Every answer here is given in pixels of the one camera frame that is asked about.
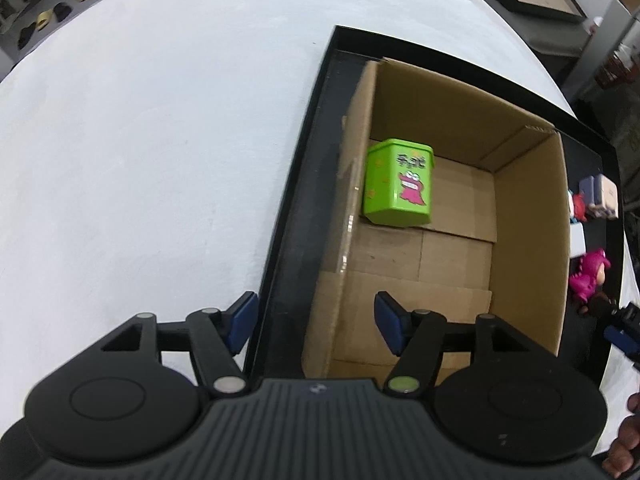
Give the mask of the person right hand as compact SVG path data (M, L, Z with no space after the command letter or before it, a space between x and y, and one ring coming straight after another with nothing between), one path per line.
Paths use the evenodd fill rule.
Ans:
M630 415L620 424L617 438L612 442L602 464L603 469L614 479L628 474L639 463L639 393L629 397L627 408Z

